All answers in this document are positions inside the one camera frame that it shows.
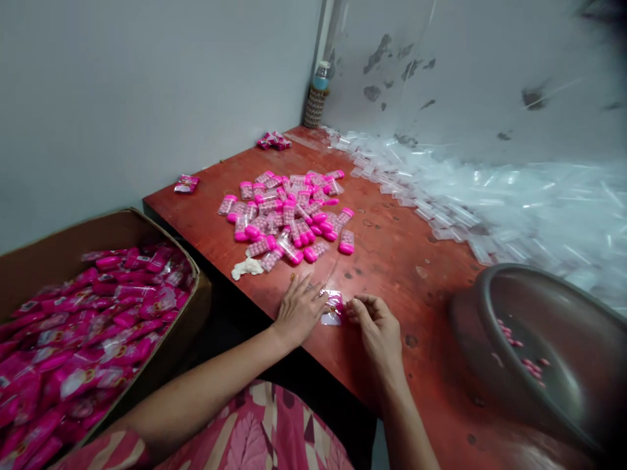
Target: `gray bowl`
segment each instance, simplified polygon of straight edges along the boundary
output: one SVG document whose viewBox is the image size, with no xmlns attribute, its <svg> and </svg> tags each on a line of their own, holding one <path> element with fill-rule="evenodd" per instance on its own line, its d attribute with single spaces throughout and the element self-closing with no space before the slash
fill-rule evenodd
<svg viewBox="0 0 627 470">
<path fill-rule="evenodd" d="M 524 422 L 597 453 L 627 397 L 627 322 L 587 293 L 519 264 L 486 269 L 449 312 L 473 371 Z M 512 329 L 512 347 L 497 319 Z M 550 361 L 538 384 L 521 360 Z"/>
</svg>

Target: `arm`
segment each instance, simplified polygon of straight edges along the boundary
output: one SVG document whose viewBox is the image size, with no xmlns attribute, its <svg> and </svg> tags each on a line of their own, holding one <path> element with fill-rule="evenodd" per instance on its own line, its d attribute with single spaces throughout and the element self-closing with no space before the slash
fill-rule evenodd
<svg viewBox="0 0 627 470">
<path fill-rule="evenodd" d="M 319 295 L 320 285 L 312 289 L 309 280 L 310 275 L 292 280 L 270 328 L 161 387 L 106 433 L 134 429 L 155 463 L 172 454 L 241 389 L 309 336 L 328 299 Z"/>
<path fill-rule="evenodd" d="M 364 348 L 379 377 L 390 468 L 438 470 L 405 378 L 398 320 L 383 300 L 367 294 L 356 295 L 347 305 L 347 314 L 351 322 L 361 325 Z"/>
</svg>

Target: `cardboard box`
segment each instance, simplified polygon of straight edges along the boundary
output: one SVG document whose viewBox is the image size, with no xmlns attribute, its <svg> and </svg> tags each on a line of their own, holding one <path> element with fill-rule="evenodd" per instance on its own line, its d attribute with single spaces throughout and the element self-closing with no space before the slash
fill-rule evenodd
<svg viewBox="0 0 627 470">
<path fill-rule="evenodd" d="M 142 369 L 109 413 L 79 445 L 93 440 L 113 421 L 159 388 L 176 369 L 209 316 L 211 284 L 181 245 L 159 225 L 136 209 L 97 217 L 56 232 L 0 257 L 0 324 L 47 285 L 58 285 L 83 272 L 92 262 L 84 253 L 128 248 L 167 238 L 190 263 L 195 284 L 186 305 Z"/>
</svg>

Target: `pink patterned clothing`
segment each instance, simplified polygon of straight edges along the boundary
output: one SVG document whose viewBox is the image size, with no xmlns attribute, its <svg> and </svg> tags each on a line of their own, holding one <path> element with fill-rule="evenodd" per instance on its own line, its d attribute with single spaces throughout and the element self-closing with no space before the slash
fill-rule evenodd
<svg viewBox="0 0 627 470">
<path fill-rule="evenodd" d="M 344 446 L 300 398 L 269 382 L 243 389 L 157 467 L 133 430 L 104 436 L 52 470 L 352 469 Z"/>
</svg>

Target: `table surface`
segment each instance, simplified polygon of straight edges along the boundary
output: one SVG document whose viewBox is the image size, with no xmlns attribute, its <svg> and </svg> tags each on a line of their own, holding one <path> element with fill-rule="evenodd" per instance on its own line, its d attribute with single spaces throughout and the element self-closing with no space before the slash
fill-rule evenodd
<svg viewBox="0 0 627 470">
<path fill-rule="evenodd" d="M 246 150 L 196 173 L 201 181 L 192 195 L 177 194 L 171 185 L 144 202 L 232 279 L 247 243 L 234 242 L 233 226 L 217 214 L 224 194 L 239 196 L 241 181 L 266 170 L 343 170 L 345 192 L 331 210 L 354 210 L 346 228 L 355 233 L 355 253 L 339 254 L 335 242 L 314 264 L 293 267 L 284 259 L 269 274 L 245 275 L 235 285 L 273 319 L 292 272 L 313 272 L 313 281 L 325 281 L 345 299 L 359 292 L 382 297 L 400 322 L 406 375 L 442 469 L 590 467 L 580 452 L 506 417 L 468 370 L 446 310 L 452 293 L 469 287 L 481 270 L 468 246 L 439 242 L 412 209 L 382 195 L 379 185 L 352 178 L 347 154 L 328 148 L 325 131 L 297 127 L 284 135 L 291 149 Z M 378 414 L 359 327 L 320 324 L 304 348 Z"/>
</svg>

